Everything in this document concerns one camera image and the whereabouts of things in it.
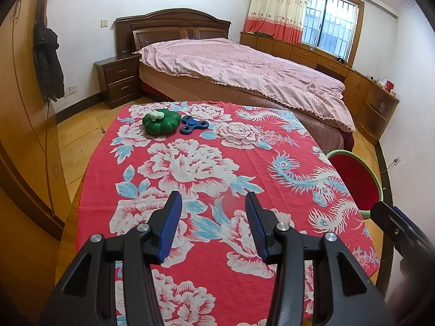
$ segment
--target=wooden window frame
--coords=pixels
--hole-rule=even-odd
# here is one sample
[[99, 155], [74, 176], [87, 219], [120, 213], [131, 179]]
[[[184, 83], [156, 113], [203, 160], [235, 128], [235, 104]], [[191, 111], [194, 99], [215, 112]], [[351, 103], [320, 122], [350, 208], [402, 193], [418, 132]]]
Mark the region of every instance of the wooden window frame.
[[358, 49], [359, 38], [361, 36], [361, 29], [362, 29], [362, 21], [364, 19], [364, 5], [365, 4], [364, 4], [364, 1], [361, 1], [361, 0], [347, 0], [347, 1], [358, 6], [358, 19], [356, 21], [356, 27], [355, 27], [355, 33], [354, 33], [352, 47], [351, 47], [351, 50], [349, 52], [349, 59], [347, 60], [347, 62], [350, 65], [353, 65], [353, 62], [355, 60], [356, 51]]

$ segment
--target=headboard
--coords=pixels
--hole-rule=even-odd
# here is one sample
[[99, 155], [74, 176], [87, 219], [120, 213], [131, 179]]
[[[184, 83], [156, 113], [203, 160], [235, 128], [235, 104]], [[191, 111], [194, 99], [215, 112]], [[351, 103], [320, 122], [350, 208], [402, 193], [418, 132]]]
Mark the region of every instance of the headboard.
[[117, 18], [115, 25], [116, 53], [120, 55], [156, 42], [228, 38], [231, 22], [190, 8], [171, 8], [142, 16]]

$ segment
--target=wooden floor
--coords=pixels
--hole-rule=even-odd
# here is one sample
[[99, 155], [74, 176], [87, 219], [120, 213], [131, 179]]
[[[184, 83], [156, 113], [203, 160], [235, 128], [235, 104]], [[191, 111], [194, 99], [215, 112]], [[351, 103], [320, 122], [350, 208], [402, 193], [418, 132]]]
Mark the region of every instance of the wooden floor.
[[[142, 97], [123, 106], [150, 102], [152, 102], [150, 99]], [[92, 153], [103, 138], [105, 130], [108, 129], [116, 118], [120, 108], [110, 110], [104, 103], [99, 103], [61, 122], [57, 126], [60, 156], [71, 201], [74, 199]], [[355, 146], [353, 152], [367, 163], [379, 181], [381, 181], [375, 147], [358, 132], [354, 133], [354, 139]], [[366, 220], [365, 223], [375, 244], [376, 253], [380, 258], [383, 233], [373, 221]], [[372, 276], [373, 282], [376, 281], [377, 275], [376, 273]]]

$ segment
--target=white wall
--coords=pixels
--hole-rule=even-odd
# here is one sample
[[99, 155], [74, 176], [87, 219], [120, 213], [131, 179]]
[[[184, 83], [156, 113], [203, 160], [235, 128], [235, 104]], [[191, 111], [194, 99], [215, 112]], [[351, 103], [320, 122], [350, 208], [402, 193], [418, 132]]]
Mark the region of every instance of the white wall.
[[354, 69], [374, 79], [386, 78], [396, 45], [396, 32], [397, 19], [366, 2]]
[[[388, 78], [400, 103], [381, 138], [389, 170], [393, 202], [435, 242], [435, 33], [414, 5], [397, 21], [397, 41]], [[401, 279], [395, 252], [388, 295]]]
[[[48, 26], [59, 36], [58, 56], [65, 86], [77, 93], [54, 104], [56, 112], [100, 91], [93, 63], [115, 55], [112, 24], [118, 17], [166, 8], [193, 8], [231, 21], [229, 38], [238, 42], [251, 0], [48, 0]], [[108, 28], [100, 20], [109, 19]]]

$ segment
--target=tablecloth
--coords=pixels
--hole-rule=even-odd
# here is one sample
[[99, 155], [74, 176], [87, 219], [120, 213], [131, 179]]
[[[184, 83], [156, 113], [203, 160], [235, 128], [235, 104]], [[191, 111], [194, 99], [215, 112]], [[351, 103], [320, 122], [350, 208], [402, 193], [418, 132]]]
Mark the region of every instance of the tablecloth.
[[[153, 137], [142, 118], [156, 109], [207, 120], [207, 130]], [[163, 102], [123, 108], [88, 165], [77, 248], [94, 233], [125, 234], [162, 208], [173, 190], [183, 210], [168, 258], [153, 266], [166, 325], [262, 325], [276, 273], [252, 239], [244, 199], [299, 232], [335, 232], [368, 275], [373, 243], [343, 181], [290, 111], [228, 103]], [[122, 263], [116, 264], [118, 324], [126, 325]], [[313, 312], [313, 269], [305, 263], [304, 318]]]

